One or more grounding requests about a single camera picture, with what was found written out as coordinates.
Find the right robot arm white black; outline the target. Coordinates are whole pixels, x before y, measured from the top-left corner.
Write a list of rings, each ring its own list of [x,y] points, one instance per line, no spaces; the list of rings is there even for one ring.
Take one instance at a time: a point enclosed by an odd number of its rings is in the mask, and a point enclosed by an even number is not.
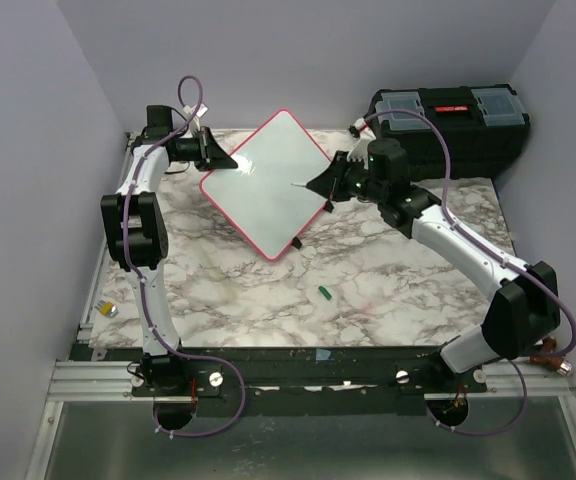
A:
[[[398,141],[374,140],[367,154],[359,161],[337,152],[306,188],[330,202],[376,204],[386,224],[448,261],[489,302],[481,324],[432,355],[430,384],[448,392],[475,366],[531,353],[561,322],[553,268],[545,262],[530,265],[458,223],[437,196],[411,182],[408,156]]]

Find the whiteboard with pink frame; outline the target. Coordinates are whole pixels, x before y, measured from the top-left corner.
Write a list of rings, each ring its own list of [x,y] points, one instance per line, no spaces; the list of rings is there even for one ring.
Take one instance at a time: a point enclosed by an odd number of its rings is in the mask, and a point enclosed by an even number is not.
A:
[[[276,261],[326,202],[291,183],[306,184],[331,158],[286,109],[250,134],[231,157],[238,168],[208,173],[200,191],[264,259]]]

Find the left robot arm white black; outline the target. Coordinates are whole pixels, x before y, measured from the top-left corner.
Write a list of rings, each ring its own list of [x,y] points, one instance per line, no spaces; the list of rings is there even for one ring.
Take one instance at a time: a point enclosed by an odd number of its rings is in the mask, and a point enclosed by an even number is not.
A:
[[[182,393],[190,380],[183,365],[181,339],[170,314],[164,286],[164,260],[169,243],[157,191],[174,162],[187,162],[200,172],[230,170],[237,162],[200,124],[206,107],[184,105],[184,123],[173,126],[173,109],[147,107],[147,124],[131,150],[126,178],[100,202],[107,247],[124,270],[135,294],[143,334],[140,376],[169,395]]]

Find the green marker cap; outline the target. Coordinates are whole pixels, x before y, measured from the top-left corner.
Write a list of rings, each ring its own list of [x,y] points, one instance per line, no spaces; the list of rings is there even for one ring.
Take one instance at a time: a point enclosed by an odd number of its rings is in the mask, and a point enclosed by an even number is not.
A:
[[[319,286],[318,287],[318,291],[324,296],[324,298],[326,300],[331,300],[332,299],[332,295],[331,293],[323,286]]]

